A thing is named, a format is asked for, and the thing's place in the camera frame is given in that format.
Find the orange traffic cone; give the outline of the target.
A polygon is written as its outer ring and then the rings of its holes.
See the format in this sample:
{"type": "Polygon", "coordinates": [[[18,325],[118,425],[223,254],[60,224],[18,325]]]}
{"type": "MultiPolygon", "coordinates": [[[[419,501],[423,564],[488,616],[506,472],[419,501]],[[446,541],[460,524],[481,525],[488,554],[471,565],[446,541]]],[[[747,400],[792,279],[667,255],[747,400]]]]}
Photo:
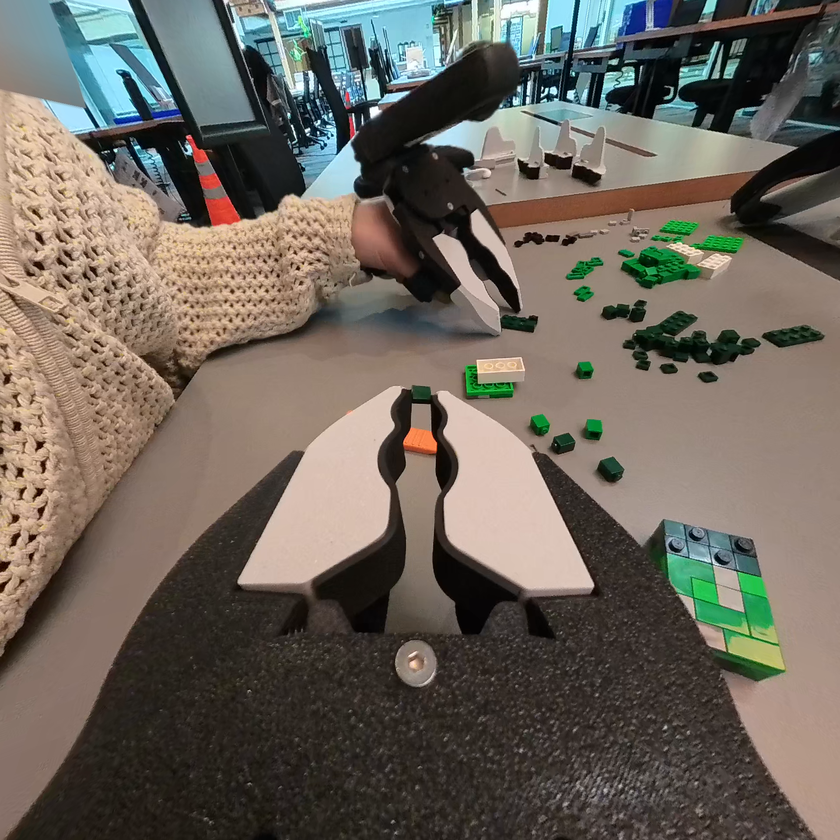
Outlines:
{"type": "Polygon", "coordinates": [[[198,147],[191,134],[186,135],[186,140],[192,151],[192,158],[211,225],[222,226],[238,223],[240,215],[227,195],[207,153],[198,147]]]}

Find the green pixel lego cube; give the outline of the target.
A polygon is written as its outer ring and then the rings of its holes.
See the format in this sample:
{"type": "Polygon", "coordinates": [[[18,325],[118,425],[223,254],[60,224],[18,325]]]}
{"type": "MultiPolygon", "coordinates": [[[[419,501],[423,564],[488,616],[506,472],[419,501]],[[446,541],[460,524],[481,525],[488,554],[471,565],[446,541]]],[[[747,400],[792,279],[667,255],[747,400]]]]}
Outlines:
{"type": "Polygon", "coordinates": [[[753,681],[785,673],[755,541],[664,519],[648,547],[720,667],[753,681]]]}

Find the small grey lego pieces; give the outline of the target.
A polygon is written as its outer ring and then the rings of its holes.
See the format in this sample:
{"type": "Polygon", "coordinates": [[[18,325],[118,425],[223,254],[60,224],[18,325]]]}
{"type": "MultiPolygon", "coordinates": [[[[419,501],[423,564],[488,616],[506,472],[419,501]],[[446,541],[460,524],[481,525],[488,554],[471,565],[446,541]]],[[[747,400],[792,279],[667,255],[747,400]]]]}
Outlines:
{"type": "Polygon", "coordinates": [[[639,243],[651,238],[654,232],[639,212],[630,207],[618,216],[596,219],[595,224],[589,227],[582,226],[573,231],[571,236],[577,239],[598,239],[615,235],[624,237],[628,242],[639,243]]]}

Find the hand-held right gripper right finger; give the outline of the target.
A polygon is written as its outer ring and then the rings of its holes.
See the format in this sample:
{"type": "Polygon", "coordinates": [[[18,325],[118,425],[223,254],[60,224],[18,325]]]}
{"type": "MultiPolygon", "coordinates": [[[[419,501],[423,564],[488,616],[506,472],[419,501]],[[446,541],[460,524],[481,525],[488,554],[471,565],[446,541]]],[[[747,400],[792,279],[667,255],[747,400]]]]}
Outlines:
{"type": "Polygon", "coordinates": [[[532,450],[448,391],[432,401],[443,561],[515,598],[591,595],[595,583],[532,450]]]}

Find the green lego base, tan brick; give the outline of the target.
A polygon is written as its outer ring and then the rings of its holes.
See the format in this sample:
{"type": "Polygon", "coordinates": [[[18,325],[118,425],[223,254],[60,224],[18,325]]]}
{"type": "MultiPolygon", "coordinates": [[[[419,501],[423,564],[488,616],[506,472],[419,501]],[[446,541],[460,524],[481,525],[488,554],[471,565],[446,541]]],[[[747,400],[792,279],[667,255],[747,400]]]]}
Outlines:
{"type": "Polygon", "coordinates": [[[517,383],[524,382],[522,357],[483,359],[465,366],[465,397],[468,400],[512,398],[517,383]]]}

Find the cream knit sweater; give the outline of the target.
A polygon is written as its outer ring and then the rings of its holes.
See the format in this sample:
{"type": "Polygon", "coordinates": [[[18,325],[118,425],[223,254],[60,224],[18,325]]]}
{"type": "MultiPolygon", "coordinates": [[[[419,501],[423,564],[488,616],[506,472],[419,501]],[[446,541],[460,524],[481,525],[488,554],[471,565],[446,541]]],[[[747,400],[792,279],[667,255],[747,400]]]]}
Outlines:
{"type": "Polygon", "coordinates": [[[174,404],[153,200],[2,91],[2,650],[174,404]]]}

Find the scattered dark green lego pieces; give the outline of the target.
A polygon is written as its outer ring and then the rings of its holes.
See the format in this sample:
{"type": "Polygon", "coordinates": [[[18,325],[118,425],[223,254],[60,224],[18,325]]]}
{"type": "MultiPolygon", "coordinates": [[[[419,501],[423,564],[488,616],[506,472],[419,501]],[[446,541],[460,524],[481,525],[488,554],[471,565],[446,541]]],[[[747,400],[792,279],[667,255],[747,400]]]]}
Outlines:
{"type": "Polygon", "coordinates": [[[659,369],[664,375],[674,375],[682,364],[692,361],[702,366],[698,373],[701,382],[712,383],[718,375],[712,370],[724,364],[734,364],[742,357],[754,354],[765,344],[777,349],[789,349],[819,343],[824,332],[810,325],[773,329],[759,338],[742,336],[735,329],[724,329],[716,335],[696,329],[697,316],[677,310],[666,318],[647,323],[647,303],[606,305],[601,317],[606,321],[626,321],[636,325],[622,347],[631,354],[633,366],[640,371],[659,369]]]}

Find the monitor on black stand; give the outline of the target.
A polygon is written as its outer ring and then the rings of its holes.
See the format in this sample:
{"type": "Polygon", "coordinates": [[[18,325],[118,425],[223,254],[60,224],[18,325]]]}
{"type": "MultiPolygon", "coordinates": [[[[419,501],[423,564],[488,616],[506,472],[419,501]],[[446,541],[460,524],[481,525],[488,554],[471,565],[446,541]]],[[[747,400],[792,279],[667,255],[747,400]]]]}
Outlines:
{"type": "Polygon", "coordinates": [[[198,147],[213,152],[243,217],[305,191],[298,160],[263,108],[222,1],[131,1],[174,100],[198,147]]]}

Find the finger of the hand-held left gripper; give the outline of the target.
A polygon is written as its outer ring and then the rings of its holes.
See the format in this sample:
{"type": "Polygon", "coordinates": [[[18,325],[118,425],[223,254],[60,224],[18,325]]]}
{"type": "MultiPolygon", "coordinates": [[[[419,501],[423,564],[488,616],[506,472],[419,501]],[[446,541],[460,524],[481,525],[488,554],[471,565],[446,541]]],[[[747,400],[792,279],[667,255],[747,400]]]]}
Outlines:
{"type": "Polygon", "coordinates": [[[468,252],[514,313],[522,311],[516,270],[500,230],[486,209],[475,209],[468,220],[468,252]]]}
{"type": "Polygon", "coordinates": [[[468,261],[456,261],[456,288],[449,292],[450,300],[472,324],[472,329],[497,337],[502,332],[501,313],[490,296],[485,282],[468,261]]]}

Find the person's left forearm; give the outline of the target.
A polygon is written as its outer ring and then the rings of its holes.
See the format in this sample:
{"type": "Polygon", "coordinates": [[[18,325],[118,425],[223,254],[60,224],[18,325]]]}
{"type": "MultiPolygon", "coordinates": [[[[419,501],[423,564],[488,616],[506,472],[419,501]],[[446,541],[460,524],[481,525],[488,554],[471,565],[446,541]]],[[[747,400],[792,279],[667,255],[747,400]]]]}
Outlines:
{"type": "Polygon", "coordinates": [[[217,350],[299,329],[365,282],[351,240],[359,202],[288,196],[257,219],[163,224],[150,263],[172,302],[175,342],[154,364],[170,386],[182,389],[217,350]]]}

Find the person's left hand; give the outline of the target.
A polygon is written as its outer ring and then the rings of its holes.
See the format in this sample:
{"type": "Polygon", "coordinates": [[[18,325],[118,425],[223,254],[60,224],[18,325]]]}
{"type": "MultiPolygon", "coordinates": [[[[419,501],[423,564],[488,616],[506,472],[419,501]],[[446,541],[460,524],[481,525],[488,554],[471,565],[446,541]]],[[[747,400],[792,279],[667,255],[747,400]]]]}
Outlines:
{"type": "Polygon", "coordinates": [[[403,282],[419,269],[419,262],[406,247],[391,206],[383,196],[356,204],[351,240],[362,270],[372,275],[403,282]]]}

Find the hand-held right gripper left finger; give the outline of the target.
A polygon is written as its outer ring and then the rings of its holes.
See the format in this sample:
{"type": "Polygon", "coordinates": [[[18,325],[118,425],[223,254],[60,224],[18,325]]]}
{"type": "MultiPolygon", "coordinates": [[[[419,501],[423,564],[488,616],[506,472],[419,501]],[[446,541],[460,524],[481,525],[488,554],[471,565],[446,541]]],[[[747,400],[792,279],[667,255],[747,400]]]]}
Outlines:
{"type": "Polygon", "coordinates": [[[376,601],[405,550],[396,480],[405,468],[409,391],[390,386],[343,415],[303,452],[238,586],[310,601],[376,601]]]}

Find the pile of bright green lego pieces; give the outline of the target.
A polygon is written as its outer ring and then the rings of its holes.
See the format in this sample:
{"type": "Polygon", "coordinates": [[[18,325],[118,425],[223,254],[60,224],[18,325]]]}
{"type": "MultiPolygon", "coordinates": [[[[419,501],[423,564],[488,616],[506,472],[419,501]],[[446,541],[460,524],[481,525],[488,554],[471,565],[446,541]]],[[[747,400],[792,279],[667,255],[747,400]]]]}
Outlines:
{"type": "Polygon", "coordinates": [[[682,280],[711,280],[729,271],[745,238],[712,234],[698,238],[695,220],[672,218],[658,229],[632,227],[628,246],[616,252],[617,267],[641,288],[662,287],[682,280]]]}

